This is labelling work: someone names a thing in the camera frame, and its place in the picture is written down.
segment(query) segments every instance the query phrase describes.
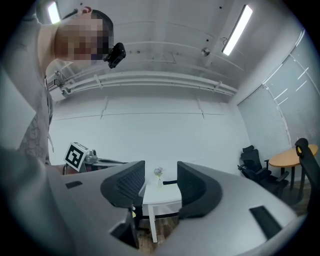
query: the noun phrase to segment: white table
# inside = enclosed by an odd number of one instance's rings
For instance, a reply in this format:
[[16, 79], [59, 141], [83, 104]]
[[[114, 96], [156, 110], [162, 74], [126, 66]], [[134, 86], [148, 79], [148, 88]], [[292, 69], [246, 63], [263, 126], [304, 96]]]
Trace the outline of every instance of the white table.
[[161, 187], [147, 184], [145, 187], [143, 204], [148, 205], [152, 240], [157, 243], [154, 207], [172, 205], [181, 202], [181, 193], [177, 184], [168, 184]]

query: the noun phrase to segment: black chair back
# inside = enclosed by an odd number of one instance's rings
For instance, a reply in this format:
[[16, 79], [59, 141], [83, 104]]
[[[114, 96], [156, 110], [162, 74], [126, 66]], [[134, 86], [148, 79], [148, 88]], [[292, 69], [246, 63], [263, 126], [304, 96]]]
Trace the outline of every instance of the black chair back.
[[242, 153], [240, 159], [243, 161], [243, 163], [248, 169], [254, 172], [257, 172], [262, 169], [262, 165], [259, 158], [259, 151], [257, 149], [253, 149], [251, 151]]
[[317, 195], [320, 194], [320, 167], [312, 154], [309, 143], [305, 138], [300, 138], [295, 143], [296, 153], [302, 166], [302, 171], [308, 177], [311, 185], [311, 194], [308, 204], [308, 211], [317, 205]]

